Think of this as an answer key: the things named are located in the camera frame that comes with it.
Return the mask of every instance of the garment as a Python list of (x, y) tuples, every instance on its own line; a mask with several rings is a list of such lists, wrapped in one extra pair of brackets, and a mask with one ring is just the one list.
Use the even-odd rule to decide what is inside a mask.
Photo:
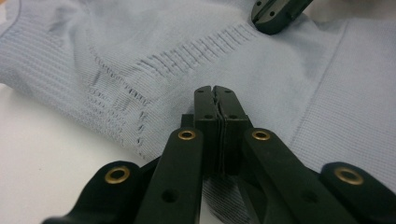
[[(9, 1), (0, 82), (147, 161), (193, 112), (195, 89), (224, 86), (309, 168), (345, 161), (395, 191), (396, 23), (303, 15), (268, 36), (249, 21), (253, 4)], [(232, 178), (205, 195), (224, 222), (248, 222)]]

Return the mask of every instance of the light blue fabric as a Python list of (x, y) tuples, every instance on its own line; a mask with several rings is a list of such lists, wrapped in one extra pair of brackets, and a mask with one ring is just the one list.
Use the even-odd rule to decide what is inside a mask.
[[(192, 112), (195, 89), (224, 86), (308, 167), (349, 162), (395, 191), (396, 23), (302, 16), (268, 36), (249, 22), (253, 4), (9, 1), (0, 82), (148, 161)], [(206, 183), (214, 213), (248, 222), (227, 183)]]

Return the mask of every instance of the ribbed knit fabric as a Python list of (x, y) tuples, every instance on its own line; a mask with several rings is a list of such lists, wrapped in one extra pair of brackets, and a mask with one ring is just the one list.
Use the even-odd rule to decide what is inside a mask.
[[(221, 85), (308, 167), (350, 162), (396, 190), (395, 22), (302, 16), (267, 36), (248, 21), (253, 4), (8, 1), (0, 82), (148, 161), (193, 91)], [(232, 178), (204, 193), (225, 223), (248, 223)]]

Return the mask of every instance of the brass grommet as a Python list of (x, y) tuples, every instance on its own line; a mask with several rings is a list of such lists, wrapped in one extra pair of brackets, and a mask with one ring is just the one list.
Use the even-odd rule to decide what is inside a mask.
[(337, 176), (340, 180), (350, 184), (350, 185), (361, 185), (364, 180), (363, 177), (358, 174), (356, 171), (346, 168), (346, 167), (337, 167), (334, 170), (335, 176)]
[[(120, 176), (114, 176), (116, 172), (120, 172)], [(120, 184), (128, 179), (131, 172), (126, 166), (116, 166), (109, 170), (105, 176), (108, 184)]]
[(183, 139), (183, 140), (191, 140), (195, 138), (195, 132), (190, 131), (190, 130), (183, 130), (178, 133), (178, 138)]
[(254, 131), (251, 135), (260, 141), (266, 141), (271, 138), (271, 135), (266, 131)]

